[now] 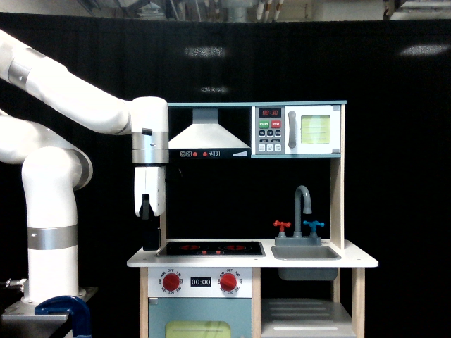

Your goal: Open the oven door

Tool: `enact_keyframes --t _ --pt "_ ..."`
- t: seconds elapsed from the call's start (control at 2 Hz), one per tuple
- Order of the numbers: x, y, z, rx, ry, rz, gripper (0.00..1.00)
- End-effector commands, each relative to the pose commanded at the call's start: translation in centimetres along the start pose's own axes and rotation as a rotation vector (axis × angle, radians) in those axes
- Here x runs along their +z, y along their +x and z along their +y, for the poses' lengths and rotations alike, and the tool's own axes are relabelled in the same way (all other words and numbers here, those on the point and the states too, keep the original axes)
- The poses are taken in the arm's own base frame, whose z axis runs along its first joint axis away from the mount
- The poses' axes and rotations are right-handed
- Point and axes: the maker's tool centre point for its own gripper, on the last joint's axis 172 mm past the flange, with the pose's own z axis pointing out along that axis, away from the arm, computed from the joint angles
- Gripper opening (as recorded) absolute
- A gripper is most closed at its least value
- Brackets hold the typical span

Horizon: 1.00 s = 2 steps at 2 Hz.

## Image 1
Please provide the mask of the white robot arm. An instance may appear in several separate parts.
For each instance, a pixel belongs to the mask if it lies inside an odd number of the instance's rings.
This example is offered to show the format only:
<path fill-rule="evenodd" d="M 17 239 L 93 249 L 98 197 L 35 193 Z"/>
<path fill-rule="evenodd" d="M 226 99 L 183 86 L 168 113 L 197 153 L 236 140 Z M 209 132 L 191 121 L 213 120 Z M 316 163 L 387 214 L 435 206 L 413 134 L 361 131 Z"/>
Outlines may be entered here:
<path fill-rule="evenodd" d="M 132 137 L 138 217 L 166 210 L 168 104 L 158 97 L 116 98 L 59 62 L 1 34 L 1 79 L 89 130 Z M 92 178 L 89 157 L 48 127 L 1 114 L 1 161 L 22 167 L 27 216 L 25 301 L 76 296 L 78 214 L 75 191 Z"/>

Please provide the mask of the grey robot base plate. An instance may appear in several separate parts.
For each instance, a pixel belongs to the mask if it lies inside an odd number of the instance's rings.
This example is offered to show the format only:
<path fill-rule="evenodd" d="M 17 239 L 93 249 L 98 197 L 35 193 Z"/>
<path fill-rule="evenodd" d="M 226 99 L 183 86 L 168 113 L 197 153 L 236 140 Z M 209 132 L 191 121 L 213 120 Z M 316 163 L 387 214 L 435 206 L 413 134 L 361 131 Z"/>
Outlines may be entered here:
<path fill-rule="evenodd" d="M 98 291 L 98 287 L 81 287 L 76 294 L 84 302 L 88 302 Z M 19 301 L 6 308 L 1 314 L 3 320 L 62 320 L 68 319 L 68 314 L 50 314 L 50 315 L 35 315 L 35 307 L 38 303 L 29 300 L 22 296 Z"/>

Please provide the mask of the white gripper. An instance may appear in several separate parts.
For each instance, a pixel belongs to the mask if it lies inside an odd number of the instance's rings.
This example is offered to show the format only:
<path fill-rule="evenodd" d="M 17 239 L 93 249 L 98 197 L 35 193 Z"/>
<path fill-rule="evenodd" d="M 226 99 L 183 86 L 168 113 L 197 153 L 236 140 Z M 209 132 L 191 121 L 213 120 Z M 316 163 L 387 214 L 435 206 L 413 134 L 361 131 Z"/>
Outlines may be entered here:
<path fill-rule="evenodd" d="M 156 251 L 161 245 L 160 216 L 166 211 L 166 169 L 137 166 L 134 175 L 135 214 L 142 221 L 142 248 Z"/>

